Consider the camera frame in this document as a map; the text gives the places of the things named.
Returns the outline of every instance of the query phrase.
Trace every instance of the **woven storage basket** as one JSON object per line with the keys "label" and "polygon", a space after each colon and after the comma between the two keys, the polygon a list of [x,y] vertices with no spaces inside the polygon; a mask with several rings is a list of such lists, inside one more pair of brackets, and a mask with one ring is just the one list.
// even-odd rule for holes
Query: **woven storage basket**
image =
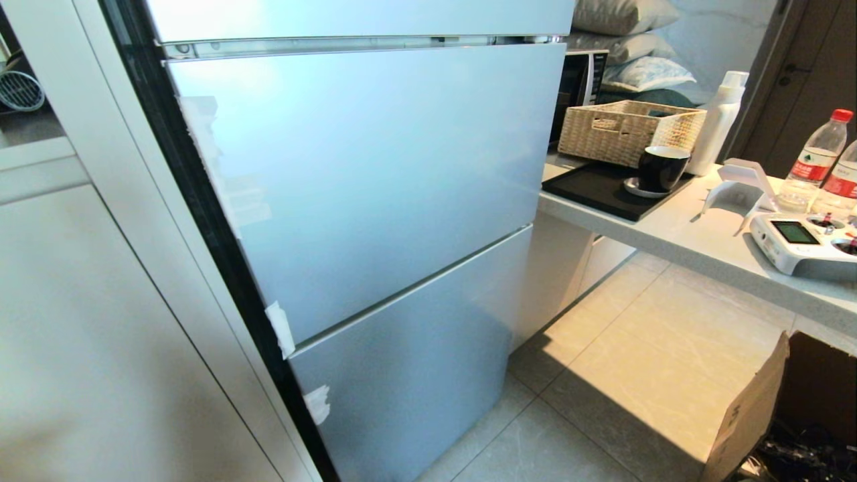
{"label": "woven storage basket", "polygon": [[[670,115],[653,117],[653,113]],[[692,151],[704,120],[701,109],[633,100],[569,107],[558,149],[564,154],[637,167],[648,146]]]}

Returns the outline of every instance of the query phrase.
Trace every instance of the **refrigerator door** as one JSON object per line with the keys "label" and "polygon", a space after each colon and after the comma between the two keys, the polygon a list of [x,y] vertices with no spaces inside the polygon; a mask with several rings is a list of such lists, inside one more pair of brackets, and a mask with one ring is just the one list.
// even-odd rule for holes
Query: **refrigerator door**
{"label": "refrigerator door", "polygon": [[535,217],[564,44],[170,63],[295,342]]}
{"label": "refrigerator door", "polygon": [[290,357],[342,480],[411,482],[496,403],[531,232]]}
{"label": "refrigerator door", "polygon": [[148,0],[161,42],[388,35],[568,35],[571,0]]}

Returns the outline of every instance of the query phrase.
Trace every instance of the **black tray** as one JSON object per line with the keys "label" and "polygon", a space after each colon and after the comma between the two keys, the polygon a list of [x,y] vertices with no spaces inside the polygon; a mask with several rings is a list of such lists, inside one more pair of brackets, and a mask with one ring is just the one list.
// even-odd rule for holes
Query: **black tray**
{"label": "black tray", "polygon": [[692,174],[685,172],[668,196],[661,199],[647,199],[631,194],[622,185],[625,179],[635,176],[637,176],[637,170],[631,167],[592,162],[548,179],[542,183],[542,189],[550,194],[565,197],[605,213],[615,214],[626,220],[639,221],[675,196],[693,179]]}

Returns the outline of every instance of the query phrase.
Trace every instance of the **gray floor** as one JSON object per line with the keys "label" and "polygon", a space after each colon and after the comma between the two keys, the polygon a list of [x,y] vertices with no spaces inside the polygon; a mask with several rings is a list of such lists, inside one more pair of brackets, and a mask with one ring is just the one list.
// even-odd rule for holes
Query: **gray floor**
{"label": "gray floor", "polygon": [[500,402],[420,482],[695,480],[779,334],[815,322],[635,255],[509,360]]}

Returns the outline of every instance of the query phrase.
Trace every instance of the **digital display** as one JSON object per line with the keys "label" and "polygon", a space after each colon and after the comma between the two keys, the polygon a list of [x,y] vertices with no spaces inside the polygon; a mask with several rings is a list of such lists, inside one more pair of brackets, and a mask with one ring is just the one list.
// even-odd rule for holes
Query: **digital display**
{"label": "digital display", "polygon": [[799,221],[771,221],[791,244],[821,244]]}

